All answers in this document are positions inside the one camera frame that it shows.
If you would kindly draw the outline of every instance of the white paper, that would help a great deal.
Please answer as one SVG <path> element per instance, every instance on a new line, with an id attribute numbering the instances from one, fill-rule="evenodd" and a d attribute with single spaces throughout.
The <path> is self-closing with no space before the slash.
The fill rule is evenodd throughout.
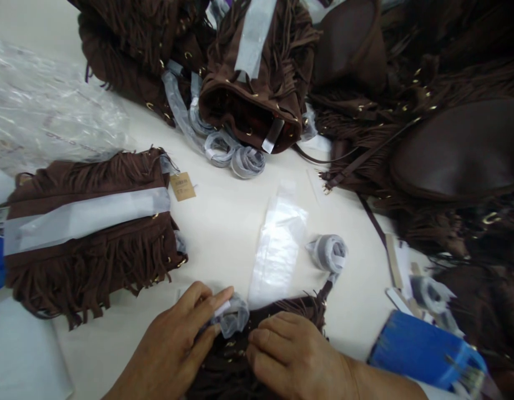
<path id="1" fill-rule="evenodd" d="M 0 291 L 0 400 L 65 400 L 73 392 L 51 321 Z"/>

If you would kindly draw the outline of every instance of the hang tag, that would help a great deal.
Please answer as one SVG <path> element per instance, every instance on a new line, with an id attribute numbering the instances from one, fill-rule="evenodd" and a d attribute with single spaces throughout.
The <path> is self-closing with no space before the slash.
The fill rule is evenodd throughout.
<path id="1" fill-rule="evenodd" d="M 187 172 L 182 172 L 178 175 L 170 175 L 170 183 L 172 184 L 172 189 L 174 190 L 175 198 L 178 202 L 196 197 L 194 187 L 192 186 Z"/>

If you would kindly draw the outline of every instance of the brown fringed purse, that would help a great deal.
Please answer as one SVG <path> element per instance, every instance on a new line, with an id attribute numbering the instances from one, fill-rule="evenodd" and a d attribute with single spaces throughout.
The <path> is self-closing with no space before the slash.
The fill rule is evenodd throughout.
<path id="1" fill-rule="evenodd" d="M 175 127 L 161 76 L 173 59 L 203 75 L 215 37 L 205 11 L 209 0 L 69 0 L 81 14 L 79 34 L 93 73 L 107 89 L 137 96 Z M 180 79 L 190 104 L 190 76 Z"/>
<path id="2" fill-rule="evenodd" d="M 163 173 L 161 156 L 169 160 L 164 150 L 152 148 L 118 153 L 100 163 L 55 161 L 17 186 L 8 200 L 8 220 L 110 194 L 167 188 L 169 174 Z M 6 286 L 36 317 L 63 314 L 73 329 L 87 322 L 88 310 L 101 317 L 102 307 L 110 307 L 110 293 L 125 288 L 137 296 L 185 263 L 188 256 L 178 251 L 175 231 L 170 212 L 163 212 L 56 246 L 10 254 L 4 258 Z"/>
<path id="3" fill-rule="evenodd" d="M 281 0 L 275 7 L 261 54 L 258 77 L 235 71 L 249 1 L 233 3 L 209 47 L 209 73 L 199 98 L 200 114 L 215 127 L 224 123 L 238 140 L 260 149 L 275 121 L 282 121 L 272 153 L 300 139 L 301 115 L 313 71 L 318 32 L 299 0 Z M 240 74 L 246 80 L 238 80 Z"/>
<path id="4" fill-rule="evenodd" d="M 413 247 L 466 257 L 470 241 L 514 233 L 514 4 L 446 3 L 409 15 L 411 26 L 395 26 L 399 9 L 383 16 L 382 94 L 335 86 L 310 98 L 319 131 L 333 140 L 327 189 L 380 198 Z M 485 41 L 472 45 L 470 31 Z"/>
<path id="5" fill-rule="evenodd" d="M 277 399 L 276 394 L 257 380 L 249 366 L 246 358 L 248 335 L 261 321 L 281 311 L 304 316 L 323 332 L 326 299 L 331 289 L 332 283 L 326 282 L 316 297 L 282 300 L 251 311 L 248 324 L 242 332 L 236 332 L 229 339 L 224 339 L 222 335 L 216 338 L 187 392 L 187 399 Z"/>

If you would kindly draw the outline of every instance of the finger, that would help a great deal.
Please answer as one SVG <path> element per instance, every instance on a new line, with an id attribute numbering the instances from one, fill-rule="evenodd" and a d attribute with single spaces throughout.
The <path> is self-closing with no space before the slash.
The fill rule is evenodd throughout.
<path id="1" fill-rule="evenodd" d="M 208 298 L 213 295 L 213 291 L 203 282 L 196 281 L 181 296 L 181 299 L 174 306 L 183 315 L 190 313 L 198 300 Z"/>
<path id="2" fill-rule="evenodd" d="M 303 324 L 305 321 L 308 321 L 307 318 L 305 318 L 301 315 L 289 313 L 287 311 L 281 311 L 281 312 L 275 314 L 274 317 L 279 318 L 283 321 L 289 322 L 294 325 Z"/>
<path id="3" fill-rule="evenodd" d="M 180 368 L 180 381 L 182 385 L 190 387 L 196 374 L 198 373 L 199 368 L 203 364 L 207 353 L 211 350 L 213 346 L 215 338 L 221 332 L 220 325 L 216 324 L 210 326 L 201 334 L 198 338 L 194 347 L 190 350 L 190 353 L 186 360 L 183 362 L 183 365 Z"/>
<path id="4" fill-rule="evenodd" d="M 282 364 L 287 365 L 294 358 L 293 343 L 268 329 L 254 329 L 248 341 Z"/>
<path id="5" fill-rule="evenodd" d="M 259 328 L 268 329 L 272 332 L 277 333 L 279 336 L 285 339 L 292 339 L 296 335 L 298 327 L 295 324 L 285 321 L 278 314 L 264 319 L 259 324 Z"/>
<path id="6" fill-rule="evenodd" d="M 290 388 L 289 372 L 285 366 L 261 352 L 253 344 L 248 346 L 246 356 L 253 373 L 260 382 L 280 397 L 290 397 L 292 390 Z"/>
<path id="7" fill-rule="evenodd" d="M 227 300 L 231 299 L 234 291 L 233 286 L 230 286 L 214 296 L 209 297 L 191 311 L 187 318 L 187 324 L 190 329 L 190 334 L 193 337 L 196 336 L 200 328 L 211 319 L 214 312 Z"/>

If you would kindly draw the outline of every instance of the clear plastic bag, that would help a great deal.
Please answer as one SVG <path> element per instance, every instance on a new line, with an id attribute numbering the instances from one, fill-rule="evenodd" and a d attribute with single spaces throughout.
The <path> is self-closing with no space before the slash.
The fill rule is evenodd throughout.
<path id="1" fill-rule="evenodd" d="M 121 99 L 85 68 L 0 41 L 0 169 L 10 176 L 52 161 L 100 162 L 134 149 Z"/>

